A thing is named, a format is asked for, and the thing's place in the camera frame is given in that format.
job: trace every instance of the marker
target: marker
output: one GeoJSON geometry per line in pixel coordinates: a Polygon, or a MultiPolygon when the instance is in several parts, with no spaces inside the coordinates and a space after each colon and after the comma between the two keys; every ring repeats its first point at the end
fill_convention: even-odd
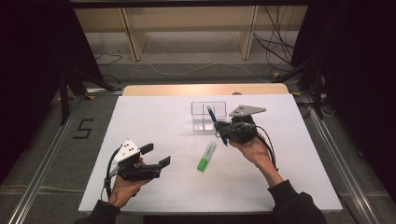
{"type": "MultiPolygon", "coordinates": [[[[209,112],[209,116],[210,116],[210,118],[212,118],[213,123],[216,124],[218,121],[216,120],[216,116],[213,113],[210,106],[207,107],[207,112],[209,112]]],[[[220,135],[220,137],[221,137],[221,140],[223,141],[224,145],[227,147],[227,139],[222,134],[220,135]]]]}
{"type": "Polygon", "coordinates": [[[197,169],[199,171],[203,172],[205,170],[205,168],[207,166],[207,163],[209,162],[210,157],[213,154],[213,151],[215,151],[215,148],[216,148],[216,143],[215,142],[210,142],[209,145],[207,145],[206,151],[205,151],[204,155],[202,156],[202,158],[199,161],[199,164],[197,166],[197,169]]]}

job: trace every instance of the pen holder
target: pen holder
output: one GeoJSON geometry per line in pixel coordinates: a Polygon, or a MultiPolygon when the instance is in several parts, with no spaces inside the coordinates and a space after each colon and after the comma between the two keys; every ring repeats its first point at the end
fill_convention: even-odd
{"type": "Polygon", "coordinates": [[[191,117],[194,131],[215,130],[213,120],[207,110],[208,106],[212,109],[217,121],[226,119],[227,107],[225,102],[192,102],[191,117]]]}

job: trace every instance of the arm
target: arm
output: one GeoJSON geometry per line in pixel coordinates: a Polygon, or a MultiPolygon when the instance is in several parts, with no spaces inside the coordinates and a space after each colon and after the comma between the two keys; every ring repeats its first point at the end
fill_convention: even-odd
{"type": "Polygon", "coordinates": [[[264,175],[270,187],[268,190],[275,201],[274,216],[276,223],[326,223],[325,217],[315,206],[312,197],[306,193],[298,194],[289,180],[283,180],[271,163],[268,149],[257,137],[245,144],[230,141],[230,145],[237,147],[242,155],[264,175]]]}
{"type": "Polygon", "coordinates": [[[116,222],[116,217],[120,213],[120,209],[125,206],[128,201],[139,192],[140,188],[146,185],[151,180],[142,180],[137,182],[130,182],[123,180],[117,175],[114,182],[113,190],[111,191],[108,202],[105,203],[98,200],[96,206],[93,208],[88,217],[77,220],[76,224],[113,224],[116,222]]]}

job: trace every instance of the highlighter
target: highlighter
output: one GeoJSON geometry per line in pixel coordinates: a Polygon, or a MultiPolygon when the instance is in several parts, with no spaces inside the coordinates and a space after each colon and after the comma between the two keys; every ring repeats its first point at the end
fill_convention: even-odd
{"type": "Polygon", "coordinates": [[[215,142],[210,142],[209,145],[207,145],[206,151],[205,151],[204,155],[202,156],[202,158],[199,161],[199,164],[197,166],[197,169],[199,171],[203,172],[205,170],[205,168],[207,166],[207,163],[209,162],[210,157],[212,156],[213,151],[215,150],[215,148],[216,148],[216,143],[215,142]]]}

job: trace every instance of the black sleeve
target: black sleeve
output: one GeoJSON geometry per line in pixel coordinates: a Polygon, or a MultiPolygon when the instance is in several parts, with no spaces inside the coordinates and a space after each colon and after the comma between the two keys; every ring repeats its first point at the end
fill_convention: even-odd
{"type": "Polygon", "coordinates": [[[75,224],[114,224],[119,213],[118,207],[98,200],[91,214],[77,220],[75,224]]]}
{"type": "Polygon", "coordinates": [[[275,187],[268,189],[274,197],[274,216],[279,224],[321,224],[326,223],[326,218],[315,206],[311,195],[298,194],[286,180],[275,187]]]}

